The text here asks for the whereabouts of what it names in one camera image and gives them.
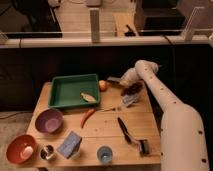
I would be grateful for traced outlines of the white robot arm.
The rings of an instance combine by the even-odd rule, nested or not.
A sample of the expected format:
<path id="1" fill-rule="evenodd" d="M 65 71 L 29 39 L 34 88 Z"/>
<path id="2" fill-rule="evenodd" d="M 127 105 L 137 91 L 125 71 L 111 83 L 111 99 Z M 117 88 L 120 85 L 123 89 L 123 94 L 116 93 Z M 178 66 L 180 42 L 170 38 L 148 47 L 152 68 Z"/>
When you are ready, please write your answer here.
<path id="1" fill-rule="evenodd" d="M 200 114 L 161 82 L 156 76 L 157 72 L 155 62 L 138 60 L 121 77 L 120 84 L 129 87 L 143 80 L 163 111 L 161 171 L 210 171 Z"/>

